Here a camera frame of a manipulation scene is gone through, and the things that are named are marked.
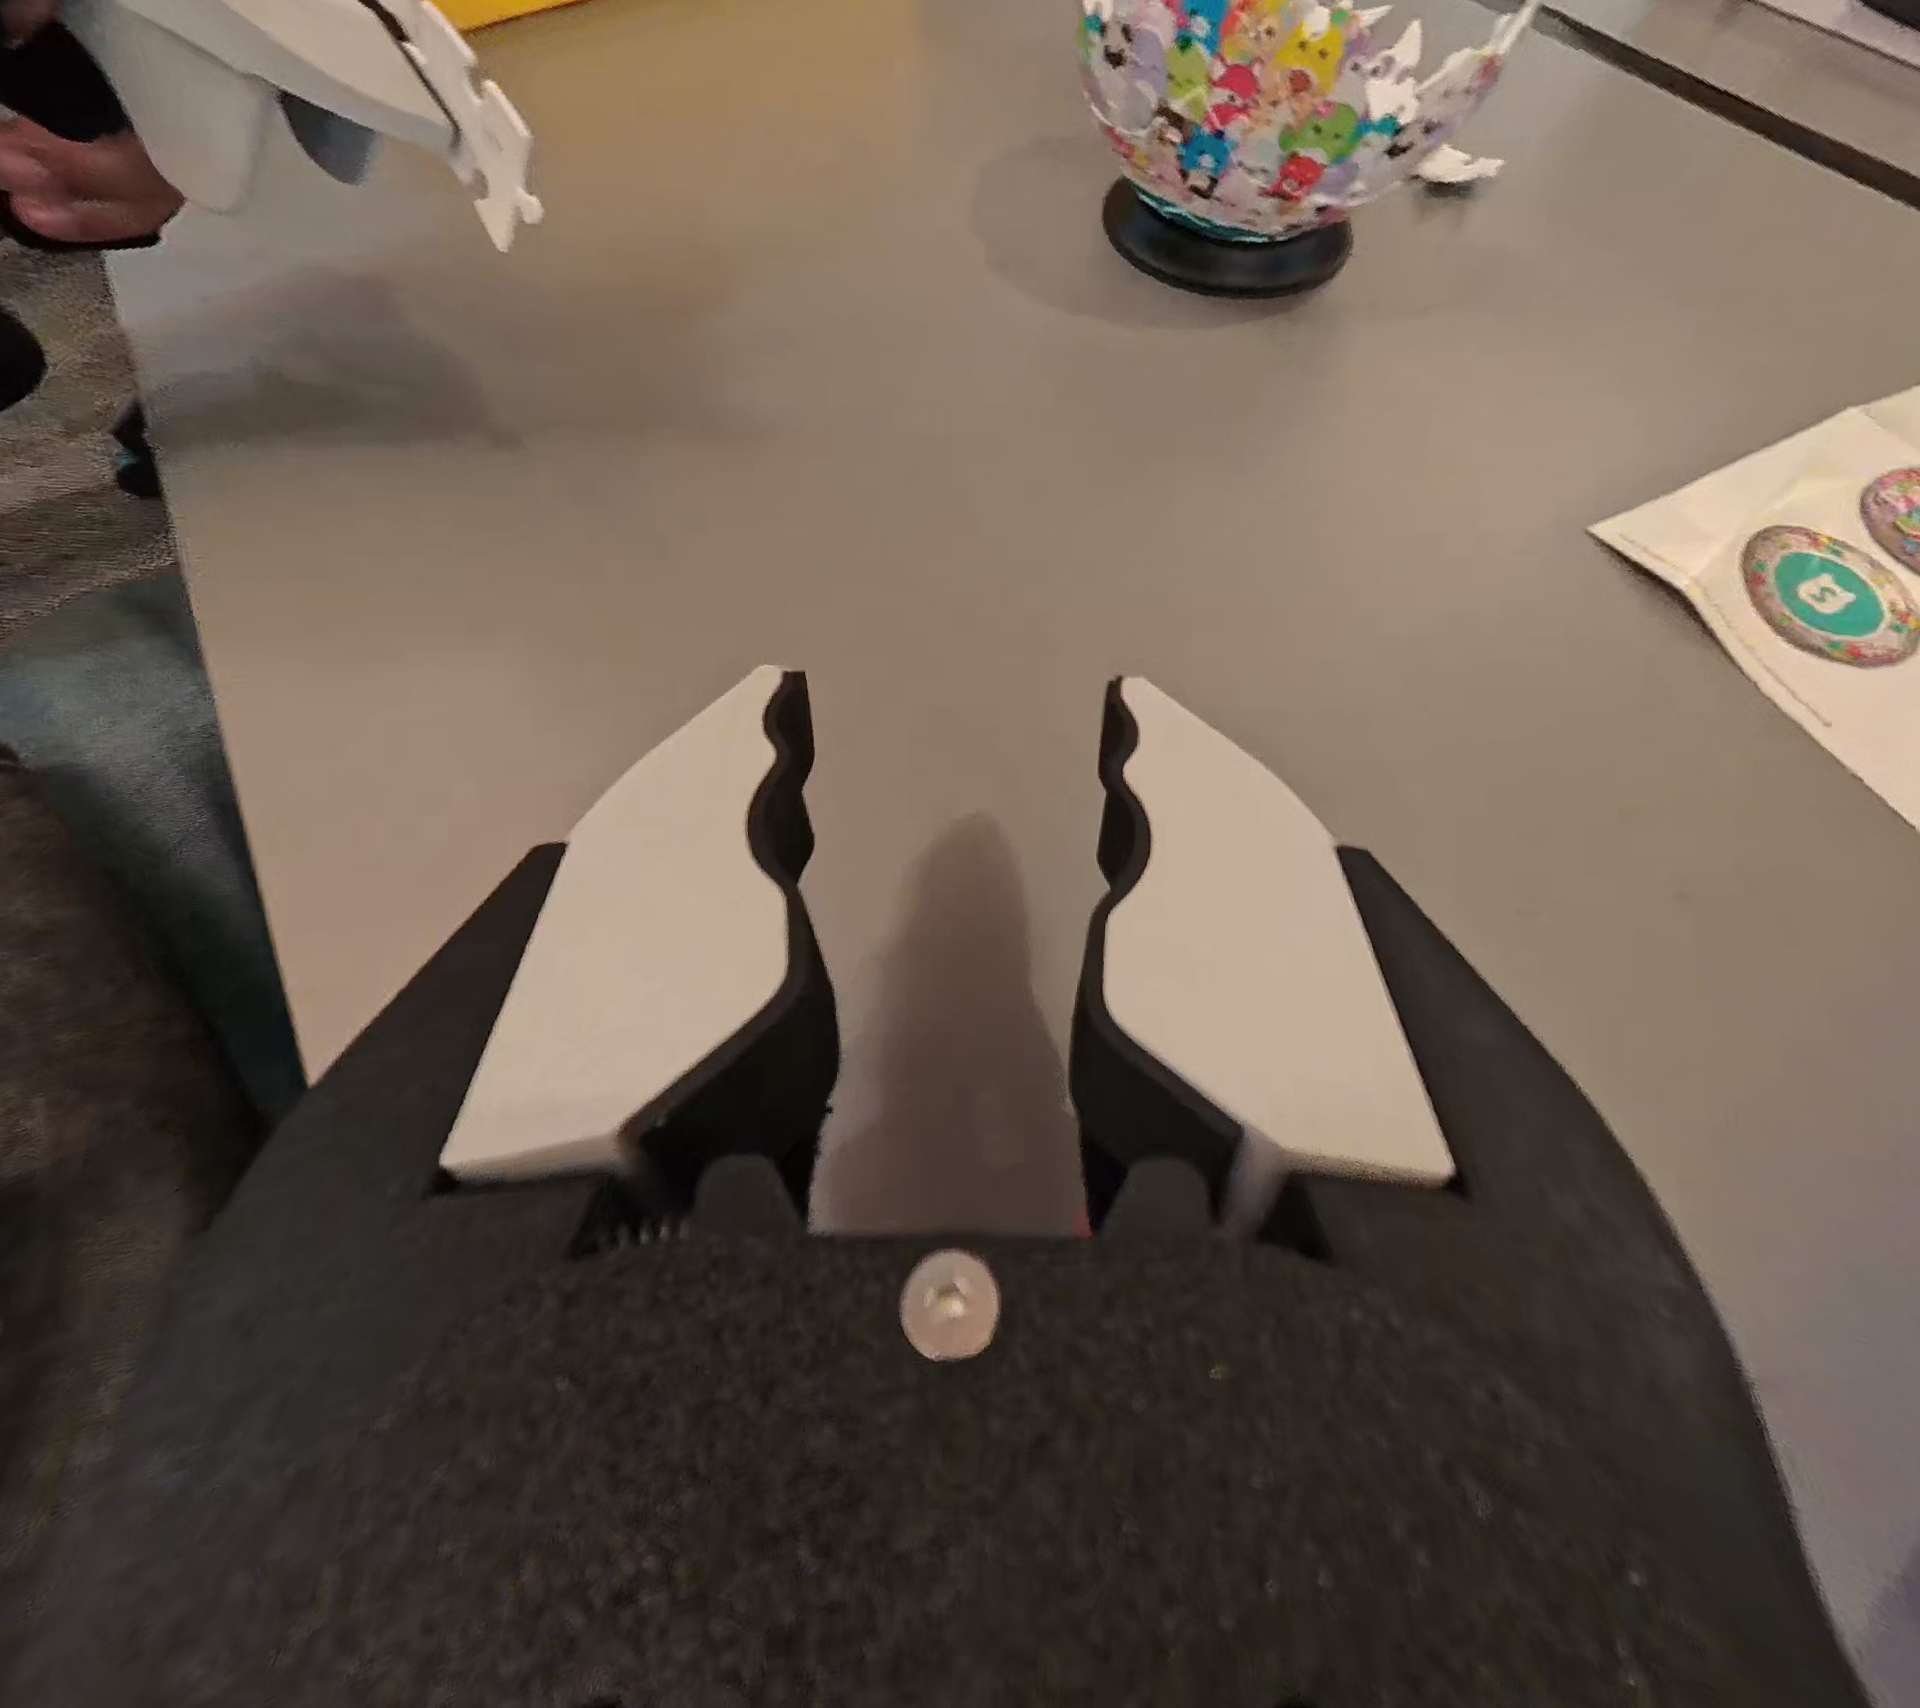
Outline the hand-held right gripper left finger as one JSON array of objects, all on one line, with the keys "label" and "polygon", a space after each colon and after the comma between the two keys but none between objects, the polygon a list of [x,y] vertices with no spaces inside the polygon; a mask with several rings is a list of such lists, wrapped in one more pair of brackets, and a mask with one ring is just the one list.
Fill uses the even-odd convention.
[{"label": "hand-held right gripper left finger", "polygon": [[807,1216],[841,1071],[803,902],[813,853],[803,668],[756,663],[651,744],[570,833],[442,1146],[442,1173],[611,1173],[684,1216],[761,1156]]}]

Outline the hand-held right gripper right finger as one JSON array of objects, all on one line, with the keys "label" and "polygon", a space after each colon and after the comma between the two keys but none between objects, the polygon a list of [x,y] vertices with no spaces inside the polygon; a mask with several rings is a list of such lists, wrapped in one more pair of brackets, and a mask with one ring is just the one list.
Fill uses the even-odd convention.
[{"label": "hand-held right gripper right finger", "polygon": [[1071,1013],[1084,1217],[1140,1166],[1257,1237],[1295,1173],[1447,1192],[1455,1149],[1342,848],[1257,754],[1140,673],[1097,736],[1097,873]]}]

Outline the single white puzzle piece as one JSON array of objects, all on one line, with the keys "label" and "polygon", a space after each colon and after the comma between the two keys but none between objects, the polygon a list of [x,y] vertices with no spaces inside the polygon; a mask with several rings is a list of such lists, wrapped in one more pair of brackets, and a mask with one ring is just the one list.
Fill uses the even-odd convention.
[{"label": "single white puzzle piece", "polygon": [[462,30],[430,0],[415,2],[404,57],[449,118],[449,166],[473,191],[491,241],[512,252],[521,227],[542,225],[542,199],[532,193],[532,131],[526,115],[482,70]]}]

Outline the partly built white puzzle ball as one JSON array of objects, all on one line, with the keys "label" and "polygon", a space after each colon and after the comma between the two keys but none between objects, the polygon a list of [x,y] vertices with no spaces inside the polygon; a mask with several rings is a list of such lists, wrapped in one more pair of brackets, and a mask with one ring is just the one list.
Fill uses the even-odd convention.
[{"label": "partly built white puzzle ball", "polygon": [[1080,83],[1151,216],[1229,253],[1336,234],[1400,183],[1477,191],[1458,131],[1535,20],[1519,0],[1423,70],[1416,18],[1355,0],[1080,0]]}]

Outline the person's left hand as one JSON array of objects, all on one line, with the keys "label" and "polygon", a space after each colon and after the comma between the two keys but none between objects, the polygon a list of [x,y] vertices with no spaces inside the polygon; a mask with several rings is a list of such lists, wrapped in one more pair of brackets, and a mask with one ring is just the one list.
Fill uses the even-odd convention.
[{"label": "person's left hand", "polygon": [[71,142],[26,115],[0,127],[0,191],[26,234],[78,252],[147,245],[185,206],[135,131]]}]

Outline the printed instruction leaflet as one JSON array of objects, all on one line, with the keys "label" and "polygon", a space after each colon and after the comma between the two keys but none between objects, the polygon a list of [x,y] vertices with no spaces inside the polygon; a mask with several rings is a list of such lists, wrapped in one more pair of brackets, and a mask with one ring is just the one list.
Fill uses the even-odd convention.
[{"label": "printed instruction leaflet", "polygon": [[1920,393],[1832,412],[1592,530],[1896,818],[1920,822]]}]

